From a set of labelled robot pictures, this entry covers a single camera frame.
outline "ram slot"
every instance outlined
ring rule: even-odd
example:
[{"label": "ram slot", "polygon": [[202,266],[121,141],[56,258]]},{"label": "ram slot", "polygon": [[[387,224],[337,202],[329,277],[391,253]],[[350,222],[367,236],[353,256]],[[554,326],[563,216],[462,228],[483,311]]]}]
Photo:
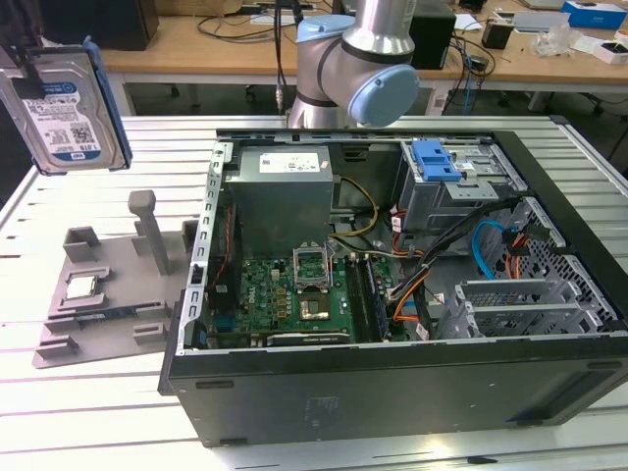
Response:
[{"label": "ram slot", "polygon": [[386,307],[380,297],[380,291],[375,279],[375,271],[373,270],[373,264],[370,258],[365,260],[364,267],[368,274],[368,291],[371,294],[370,298],[373,303],[374,319],[372,319],[372,321],[377,325],[378,340],[382,340],[387,330]]},{"label": "ram slot", "polygon": [[373,272],[369,272],[370,260],[360,260],[357,266],[362,288],[361,297],[364,304],[369,337],[371,338],[371,341],[381,341],[383,332],[380,330],[380,315],[378,312],[380,297],[377,288],[375,287],[375,280],[372,277]]},{"label": "ram slot", "polygon": [[344,274],[346,276],[346,293],[351,308],[353,333],[357,343],[371,341],[367,320],[367,299],[362,295],[358,264],[344,257]]}]

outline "blue drive latch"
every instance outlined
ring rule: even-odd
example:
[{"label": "blue drive latch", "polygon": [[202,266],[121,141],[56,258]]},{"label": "blue drive latch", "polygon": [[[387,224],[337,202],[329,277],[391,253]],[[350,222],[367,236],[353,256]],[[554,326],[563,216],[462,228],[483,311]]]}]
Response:
[{"label": "blue drive latch", "polygon": [[412,155],[426,182],[459,182],[462,174],[451,164],[449,154],[436,139],[413,140]]}]

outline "blue box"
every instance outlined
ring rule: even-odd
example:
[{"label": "blue box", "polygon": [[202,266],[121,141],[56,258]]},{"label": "blue box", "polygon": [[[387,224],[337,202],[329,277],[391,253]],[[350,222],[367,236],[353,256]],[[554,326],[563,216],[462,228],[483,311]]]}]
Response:
[{"label": "blue box", "polygon": [[569,25],[573,27],[619,29],[626,18],[626,11],[623,8],[610,3],[597,3],[595,6],[586,7],[577,2],[565,2],[560,11],[571,14]]},{"label": "blue box", "polygon": [[462,174],[451,164],[451,154],[437,139],[413,140],[412,155],[426,182],[459,182]]}]

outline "slotted aluminum table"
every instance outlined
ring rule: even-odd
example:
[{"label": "slotted aluminum table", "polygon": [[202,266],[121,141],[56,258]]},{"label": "slotted aluminum table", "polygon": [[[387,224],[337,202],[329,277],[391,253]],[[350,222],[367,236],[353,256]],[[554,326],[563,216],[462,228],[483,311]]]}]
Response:
[{"label": "slotted aluminum table", "polygon": [[[628,386],[560,427],[209,450],[175,397],[156,392],[162,354],[35,370],[30,362],[70,227],[134,232],[129,192],[152,188],[162,230],[197,216],[216,128],[268,117],[127,118],[129,171],[44,178],[31,170],[0,212],[0,469],[311,470],[628,468]],[[574,129],[547,118],[406,118],[418,130],[512,130],[628,271],[628,187]],[[408,407],[429,407],[428,397]]]}]

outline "green motherboard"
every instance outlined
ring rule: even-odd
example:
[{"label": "green motherboard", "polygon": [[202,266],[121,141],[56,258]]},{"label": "green motherboard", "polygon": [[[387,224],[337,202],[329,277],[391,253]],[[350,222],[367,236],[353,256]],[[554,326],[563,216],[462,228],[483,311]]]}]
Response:
[{"label": "green motherboard", "polygon": [[[373,257],[374,282],[380,296],[392,286],[391,268],[386,259]],[[303,288],[295,282],[292,259],[243,262],[241,273],[240,304],[235,310],[231,325],[220,325],[214,317],[212,331],[227,332],[233,337],[240,334],[285,333],[340,333],[349,335],[355,342],[353,320],[345,261],[334,258],[330,263],[330,277],[322,289]],[[299,261],[298,278],[314,279],[325,275],[321,259],[305,258]]]}]

